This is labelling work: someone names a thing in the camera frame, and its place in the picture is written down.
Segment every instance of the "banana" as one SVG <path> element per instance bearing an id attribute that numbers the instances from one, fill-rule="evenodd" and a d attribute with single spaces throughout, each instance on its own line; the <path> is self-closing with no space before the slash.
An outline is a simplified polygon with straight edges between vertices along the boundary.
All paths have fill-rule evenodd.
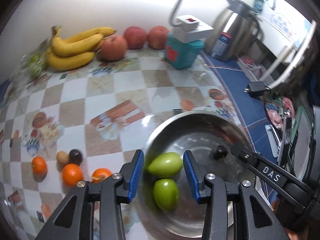
<path id="1" fill-rule="evenodd" d="M 52 49 L 49 48 L 47 50 L 46 60 L 50 67 L 59 71 L 63 71 L 78 68 L 90 63 L 93 60 L 94 55 L 94 52 L 87 51 L 73 57 L 61 58 L 57 57 L 53 53 Z"/>
<path id="2" fill-rule="evenodd" d="M 71 57 L 80 53 L 93 49 L 103 39 L 102 34 L 95 34 L 84 40 L 76 41 L 73 43 L 65 43 L 59 37 L 61 27 L 52 27 L 51 48 L 52 51 L 59 57 Z"/>
<path id="3" fill-rule="evenodd" d="M 104 39 L 102 39 L 96 46 L 94 46 L 90 51 L 97 52 L 99 49 L 101 49 L 102 43 L 104 42 Z"/>
<path id="4" fill-rule="evenodd" d="M 81 40 L 89 38 L 95 34 L 102 34 L 103 37 L 108 37 L 108 36 L 111 36 L 112 34 L 115 34 L 116 32 L 117 32 L 116 30 L 114 30 L 110 27 L 100 27 L 100 28 L 88 30 L 86 32 L 78 33 L 75 36 L 72 36 L 68 39 L 65 39 L 64 42 L 65 43 L 73 43 L 73 42 L 81 41 Z"/>

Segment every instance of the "stainless steel bowl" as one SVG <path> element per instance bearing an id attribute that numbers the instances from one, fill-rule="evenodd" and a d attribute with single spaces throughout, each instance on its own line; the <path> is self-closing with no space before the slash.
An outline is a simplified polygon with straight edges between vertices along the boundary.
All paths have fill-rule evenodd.
<path id="1" fill-rule="evenodd" d="M 242 142 L 250 145 L 242 131 L 229 120 L 209 111 L 190 111 L 178 114 L 155 129 L 144 147 L 145 167 L 160 154 L 177 152 L 183 155 L 191 150 L 196 161 L 204 164 L 208 172 L 220 176 L 228 182 L 241 182 L 244 179 L 255 184 L 255 175 L 230 153 L 230 145 Z M 214 160 L 213 152 L 223 145 L 228 155 Z M 198 205 L 191 197 L 184 169 L 176 174 L 179 191 L 179 206 L 175 212 L 162 212 L 152 196 L 153 185 L 157 178 L 146 170 L 141 177 L 138 201 L 146 212 L 149 222 L 183 237 L 201 237 L 204 226 L 206 205 Z M 233 224 L 232 203 L 228 203 L 228 226 Z"/>

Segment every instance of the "blue cloth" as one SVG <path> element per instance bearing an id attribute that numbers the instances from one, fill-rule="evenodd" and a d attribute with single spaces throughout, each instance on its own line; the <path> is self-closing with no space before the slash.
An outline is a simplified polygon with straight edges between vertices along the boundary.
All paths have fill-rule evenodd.
<path id="1" fill-rule="evenodd" d="M 7 79 L 0 85 L 0 103 L 4 98 L 5 92 L 7 91 L 9 84 L 10 84 L 10 81 Z"/>
<path id="2" fill-rule="evenodd" d="M 265 125 L 270 124 L 270 122 L 266 117 L 264 105 L 261 100 L 251 98 L 248 93 L 244 92 L 250 80 L 234 60 L 222 62 L 204 54 L 204 52 L 202 52 L 202 56 L 206 64 L 211 67 L 211 70 L 220 78 L 228 90 L 238 110 L 239 118 L 249 133 L 255 151 L 276 163 L 265 130 Z"/>

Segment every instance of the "screw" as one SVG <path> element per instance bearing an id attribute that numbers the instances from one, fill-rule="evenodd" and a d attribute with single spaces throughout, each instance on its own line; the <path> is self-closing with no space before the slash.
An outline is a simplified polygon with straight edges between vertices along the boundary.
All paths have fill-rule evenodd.
<path id="1" fill-rule="evenodd" d="M 114 174 L 112 174 L 112 178 L 113 179 L 121 179 L 122 175 L 120 173 L 114 173 Z"/>
<path id="2" fill-rule="evenodd" d="M 248 181 L 248 180 L 244 180 L 244 181 L 242 181 L 242 185 L 243 185 L 244 187 L 250 187 L 250 186 L 251 186 L 251 182 Z"/>
<path id="3" fill-rule="evenodd" d="M 206 178 L 209 179 L 209 180 L 212 180 L 212 179 L 215 179 L 216 178 L 216 175 L 214 175 L 213 173 L 208 173 L 206 175 Z"/>
<path id="4" fill-rule="evenodd" d="M 85 186 L 85 181 L 81 180 L 77 183 L 77 187 L 84 187 Z"/>

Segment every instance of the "teal container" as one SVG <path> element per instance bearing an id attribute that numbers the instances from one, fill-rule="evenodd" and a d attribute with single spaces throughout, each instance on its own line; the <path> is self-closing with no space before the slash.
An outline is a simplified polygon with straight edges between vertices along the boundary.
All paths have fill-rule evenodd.
<path id="1" fill-rule="evenodd" d="M 190 67 L 196 60 L 197 55 L 204 48 L 203 41 L 193 41 L 182 43 L 168 33 L 167 42 L 164 49 L 164 57 L 176 69 Z"/>

